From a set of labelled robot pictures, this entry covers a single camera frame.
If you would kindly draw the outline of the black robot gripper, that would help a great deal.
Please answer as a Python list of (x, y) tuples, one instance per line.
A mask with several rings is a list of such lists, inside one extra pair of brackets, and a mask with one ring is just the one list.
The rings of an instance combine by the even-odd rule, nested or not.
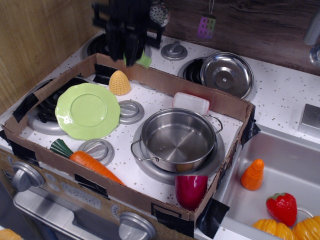
[(151, 0), (110, 0), (94, 2), (92, 8), (95, 26), (104, 28), (109, 56), (114, 60), (126, 59), (132, 66), (144, 52), (145, 45), (160, 48), (164, 27), (150, 19)]

